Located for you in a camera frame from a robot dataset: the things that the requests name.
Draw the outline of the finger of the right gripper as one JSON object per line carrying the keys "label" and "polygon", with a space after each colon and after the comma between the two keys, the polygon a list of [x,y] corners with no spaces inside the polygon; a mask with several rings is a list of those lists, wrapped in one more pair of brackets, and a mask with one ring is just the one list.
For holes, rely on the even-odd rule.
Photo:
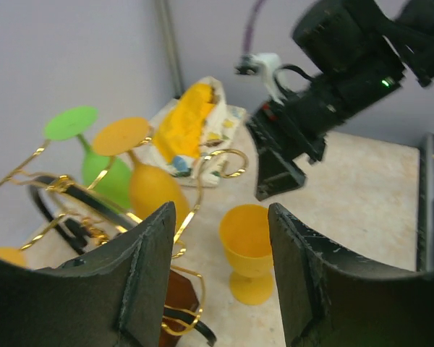
{"label": "finger of the right gripper", "polygon": [[258,201],[302,188],[304,172],[292,161],[268,147],[257,147],[258,174],[255,197]]}

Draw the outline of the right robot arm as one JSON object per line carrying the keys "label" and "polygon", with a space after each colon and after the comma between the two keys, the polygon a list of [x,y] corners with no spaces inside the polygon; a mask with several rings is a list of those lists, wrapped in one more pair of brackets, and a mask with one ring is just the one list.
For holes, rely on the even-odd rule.
{"label": "right robot arm", "polygon": [[296,158],[321,161],[326,134],[398,90],[406,69],[422,87],[434,79],[434,1],[409,1],[393,19],[374,1],[315,2],[292,31],[320,70],[300,92],[285,87],[281,74],[304,76],[303,69],[274,53],[251,53],[253,26],[250,20],[235,71],[260,76],[269,93],[246,123],[258,154],[260,201],[302,188],[306,176]]}

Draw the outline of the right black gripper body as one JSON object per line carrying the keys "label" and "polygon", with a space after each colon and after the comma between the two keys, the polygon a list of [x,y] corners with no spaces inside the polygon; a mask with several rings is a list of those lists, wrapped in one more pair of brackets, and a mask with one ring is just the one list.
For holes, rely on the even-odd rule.
{"label": "right black gripper body", "polygon": [[321,162],[328,131],[328,92],[276,90],[246,123],[258,152],[263,148],[291,162],[305,154]]}

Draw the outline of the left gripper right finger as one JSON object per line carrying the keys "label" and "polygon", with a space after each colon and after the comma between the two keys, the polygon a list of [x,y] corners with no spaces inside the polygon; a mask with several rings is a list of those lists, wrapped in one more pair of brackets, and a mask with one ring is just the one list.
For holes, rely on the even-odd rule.
{"label": "left gripper right finger", "polygon": [[434,346],[434,271],[366,258],[283,205],[268,222],[288,346]]}

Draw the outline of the green wine glass back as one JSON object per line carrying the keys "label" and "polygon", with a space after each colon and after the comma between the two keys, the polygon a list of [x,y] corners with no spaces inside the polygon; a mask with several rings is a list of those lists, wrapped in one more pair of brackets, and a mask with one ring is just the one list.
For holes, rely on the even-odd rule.
{"label": "green wine glass back", "polygon": [[102,197],[124,209],[130,209],[129,180],[132,172],[118,157],[97,154],[85,139],[84,132],[98,118],[98,110],[92,106],[76,106],[63,111],[47,123],[44,128],[46,139],[63,141],[77,138],[85,156],[82,162],[82,182]]}

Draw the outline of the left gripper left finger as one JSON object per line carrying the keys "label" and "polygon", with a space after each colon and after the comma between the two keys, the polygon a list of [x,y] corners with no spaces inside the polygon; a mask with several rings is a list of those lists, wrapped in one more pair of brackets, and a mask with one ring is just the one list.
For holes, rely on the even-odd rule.
{"label": "left gripper left finger", "polygon": [[58,268],[0,260],[0,346],[157,346],[174,224],[166,203]]}

